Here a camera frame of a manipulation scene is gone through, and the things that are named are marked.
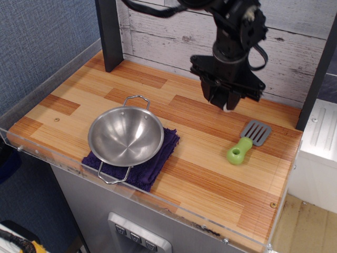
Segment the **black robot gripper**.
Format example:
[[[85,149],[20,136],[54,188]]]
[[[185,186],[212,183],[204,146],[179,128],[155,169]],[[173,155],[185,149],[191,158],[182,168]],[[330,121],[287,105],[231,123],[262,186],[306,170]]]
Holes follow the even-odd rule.
[[[252,66],[248,54],[235,61],[206,55],[193,55],[190,60],[191,72],[200,77],[203,96],[209,103],[216,103],[218,87],[229,92],[227,110],[234,110],[243,98],[260,100],[265,84],[253,72],[265,68],[266,64]]]

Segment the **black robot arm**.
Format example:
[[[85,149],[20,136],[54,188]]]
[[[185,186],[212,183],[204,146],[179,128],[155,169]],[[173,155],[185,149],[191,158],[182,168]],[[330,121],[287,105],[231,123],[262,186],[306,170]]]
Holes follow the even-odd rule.
[[[233,111],[241,98],[259,101],[265,84],[254,74],[265,64],[252,66],[254,48],[268,61],[259,46],[268,31],[259,1],[180,1],[189,9],[212,14],[217,27],[212,55],[193,55],[191,72],[200,77],[205,99],[225,112]]]

